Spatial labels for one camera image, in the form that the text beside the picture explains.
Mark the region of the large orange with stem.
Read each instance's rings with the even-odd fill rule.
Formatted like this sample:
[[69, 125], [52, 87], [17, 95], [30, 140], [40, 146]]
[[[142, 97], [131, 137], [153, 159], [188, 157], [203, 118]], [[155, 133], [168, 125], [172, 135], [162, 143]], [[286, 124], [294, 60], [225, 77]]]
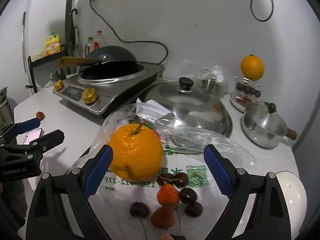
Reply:
[[121, 126], [108, 145], [113, 151], [110, 169], [127, 181], [146, 181], [162, 167], [163, 147], [154, 130], [140, 124]]

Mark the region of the red strawberry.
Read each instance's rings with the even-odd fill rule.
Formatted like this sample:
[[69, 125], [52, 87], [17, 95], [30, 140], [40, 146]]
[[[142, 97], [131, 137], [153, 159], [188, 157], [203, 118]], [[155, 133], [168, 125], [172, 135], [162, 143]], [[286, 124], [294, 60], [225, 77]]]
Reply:
[[151, 224], [158, 229], [168, 229], [174, 226], [173, 211], [168, 206], [157, 209], [150, 218]]
[[164, 184], [157, 193], [157, 201], [162, 206], [176, 206], [180, 201], [179, 192], [171, 184]]

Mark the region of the dark cherry with stem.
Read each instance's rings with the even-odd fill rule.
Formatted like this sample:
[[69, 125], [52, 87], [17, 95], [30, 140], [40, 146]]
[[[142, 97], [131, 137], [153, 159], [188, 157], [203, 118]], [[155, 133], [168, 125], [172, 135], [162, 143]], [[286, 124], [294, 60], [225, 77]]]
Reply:
[[186, 187], [180, 191], [179, 198], [183, 204], [191, 205], [197, 201], [197, 193], [193, 189]]

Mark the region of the smartphone with lit screen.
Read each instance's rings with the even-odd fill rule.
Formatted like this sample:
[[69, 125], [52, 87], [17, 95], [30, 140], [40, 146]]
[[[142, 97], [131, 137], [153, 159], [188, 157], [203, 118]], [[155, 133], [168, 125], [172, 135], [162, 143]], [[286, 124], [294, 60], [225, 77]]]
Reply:
[[24, 145], [29, 145], [32, 141], [39, 139], [43, 135], [43, 129], [37, 128], [32, 131], [27, 132], [24, 142]]

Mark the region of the white round plate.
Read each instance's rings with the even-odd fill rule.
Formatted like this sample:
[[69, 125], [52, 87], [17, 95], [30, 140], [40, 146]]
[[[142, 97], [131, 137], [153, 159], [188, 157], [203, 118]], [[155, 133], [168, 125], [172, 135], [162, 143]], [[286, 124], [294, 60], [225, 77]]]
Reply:
[[[294, 173], [290, 171], [279, 171], [275, 172], [274, 174], [277, 176], [277, 179], [280, 183], [280, 187], [287, 205], [291, 226], [291, 239], [295, 239], [299, 235], [300, 228], [302, 227], [304, 218], [306, 216], [306, 191], [303, 183]], [[240, 219], [233, 238], [244, 232], [256, 198], [256, 194], [249, 195], [244, 214]]]

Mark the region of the dark cherry on bag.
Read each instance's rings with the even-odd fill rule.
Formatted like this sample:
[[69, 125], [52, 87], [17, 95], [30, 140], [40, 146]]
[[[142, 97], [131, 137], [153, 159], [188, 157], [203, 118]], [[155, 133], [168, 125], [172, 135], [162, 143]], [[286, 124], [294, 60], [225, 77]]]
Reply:
[[189, 217], [199, 217], [203, 212], [202, 204], [199, 202], [193, 202], [185, 208], [184, 212]]
[[179, 172], [174, 175], [173, 184], [178, 188], [186, 187], [189, 183], [189, 177], [184, 172]]
[[161, 173], [157, 176], [157, 184], [163, 186], [164, 184], [174, 184], [175, 176], [171, 173]]

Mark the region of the silver induction cooker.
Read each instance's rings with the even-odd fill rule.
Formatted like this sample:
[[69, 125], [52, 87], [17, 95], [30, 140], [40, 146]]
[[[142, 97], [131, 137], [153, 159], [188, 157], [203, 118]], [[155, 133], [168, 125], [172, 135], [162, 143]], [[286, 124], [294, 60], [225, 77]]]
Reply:
[[63, 80], [62, 88], [53, 93], [92, 114], [107, 116], [135, 101], [164, 69], [148, 62], [111, 62]]

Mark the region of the clear printed plastic bag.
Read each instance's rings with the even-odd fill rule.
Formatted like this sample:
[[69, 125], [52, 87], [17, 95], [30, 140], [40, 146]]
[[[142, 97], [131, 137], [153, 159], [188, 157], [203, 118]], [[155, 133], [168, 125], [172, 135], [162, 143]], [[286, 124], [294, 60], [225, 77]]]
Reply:
[[103, 145], [110, 142], [119, 129], [139, 123], [152, 130], [156, 140], [145, 140], [144, 153], [125, 165], [131, 172], [141, 173], [142, 176], [137, 179], [126, 178], [122, 175], [123, 167], [118, 164], [105, 168], [103, 181], [97, 192], [89, 198], [93, 211], [112, 239], [158, 239], [163, 230], [155, 228], [149, 218], [131, 217], [129, 207], [134, 202], [143, 202], [150, 211], [156, 211], [160, 207], [156, 198], [160, 189], [157, 176], [161, 173], [175, 175], [184, 172], [189, 178], [189, 187], [197, 193], [203, 213], [197, 218], [188, 217], [184, 212], [185, 205], [179, 204], [173, 211], [175, 221], [168, 232], [187, 239], [206, 238], [225, 209], [228, 198], [221, 194], [204, 161], [204, 148], [209, 144], [214, 145], [235, 167], [248, 172], [257, 169], [255, 157], [223, 135], [187, 126], [157, 106], [138, 103], [109, 115], [97, 132], [89, 152], [74, 165], [83, 167]]

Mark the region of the yellow detergent bottle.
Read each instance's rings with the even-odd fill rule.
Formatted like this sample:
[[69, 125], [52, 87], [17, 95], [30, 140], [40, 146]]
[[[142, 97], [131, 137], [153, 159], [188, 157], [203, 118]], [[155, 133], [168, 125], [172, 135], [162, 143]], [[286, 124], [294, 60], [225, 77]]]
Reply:
[[52, 32], [45, 40], [46, 55], [50, 56], [61, 52], [60, 35], [58, 31]]

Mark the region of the small steel saucepan with lid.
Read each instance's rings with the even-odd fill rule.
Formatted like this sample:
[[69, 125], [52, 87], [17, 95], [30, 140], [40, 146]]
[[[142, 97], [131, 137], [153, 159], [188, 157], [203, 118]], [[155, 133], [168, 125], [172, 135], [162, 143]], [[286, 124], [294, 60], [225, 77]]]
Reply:
[[283, 137], [297, 139], [297, 133], [287, 127], [274, 103], [248, 103], [241, 118], [241, 128], [251, 142], [262, 148], [275, 148]]

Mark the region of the clear bottle red label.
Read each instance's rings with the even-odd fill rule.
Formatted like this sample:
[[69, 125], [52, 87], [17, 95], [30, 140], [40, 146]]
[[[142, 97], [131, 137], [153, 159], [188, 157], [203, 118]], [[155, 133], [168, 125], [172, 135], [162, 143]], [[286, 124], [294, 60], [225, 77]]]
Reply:
[[106, 38], [103, 35], [102, 31], [97, 31], [97, 35], [93, 40], [94, 44], [94, 50], [97, 50], [99, 48], [105, 47], [106, 46]]

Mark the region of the glass fruit stand with cherries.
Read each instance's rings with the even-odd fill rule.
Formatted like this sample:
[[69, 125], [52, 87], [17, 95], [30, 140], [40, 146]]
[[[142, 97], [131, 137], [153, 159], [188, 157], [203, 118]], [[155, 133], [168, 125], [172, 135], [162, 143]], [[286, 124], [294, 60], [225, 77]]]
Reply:
[[244, 113], [248, 103], [262, 100], [264, 90], [259, 83], [243, 76], [235, 76], [234, 81], [234, 90], [229, 95], [235, 109]]

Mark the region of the large steel domed lid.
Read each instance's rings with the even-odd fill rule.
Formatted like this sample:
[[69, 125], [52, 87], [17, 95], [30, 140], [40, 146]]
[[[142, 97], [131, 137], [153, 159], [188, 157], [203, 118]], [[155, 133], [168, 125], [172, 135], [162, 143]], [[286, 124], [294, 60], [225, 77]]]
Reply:
[[217, 96], [197, 87], [192, 79], [158, 79], [139, 94], [137, 102], [167, 111], [161, 121], [166, 155], [201, 154], [209, 144], [222, 152], [232, 151], [230, 115]]

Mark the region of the steel cups in plastic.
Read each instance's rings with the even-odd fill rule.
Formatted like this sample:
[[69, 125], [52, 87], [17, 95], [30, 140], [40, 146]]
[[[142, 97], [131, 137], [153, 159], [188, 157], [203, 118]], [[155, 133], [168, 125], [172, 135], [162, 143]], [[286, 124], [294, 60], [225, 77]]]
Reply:
[[201, 88], [218, 98], [223, 98], [229, 93], [227, 70], [223, 66], [202, 68], [195, 77]]

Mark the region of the orange on glass stand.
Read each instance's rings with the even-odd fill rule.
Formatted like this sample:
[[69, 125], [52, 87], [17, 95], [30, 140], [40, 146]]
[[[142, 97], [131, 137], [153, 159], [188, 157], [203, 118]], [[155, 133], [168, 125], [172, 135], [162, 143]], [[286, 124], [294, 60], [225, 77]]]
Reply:
[[262, 60], [253, 54], [248, 55], [242, 60], [240, 68], [243, 76], [253, 81], [260, 80], [264, 74], [264, 64]]

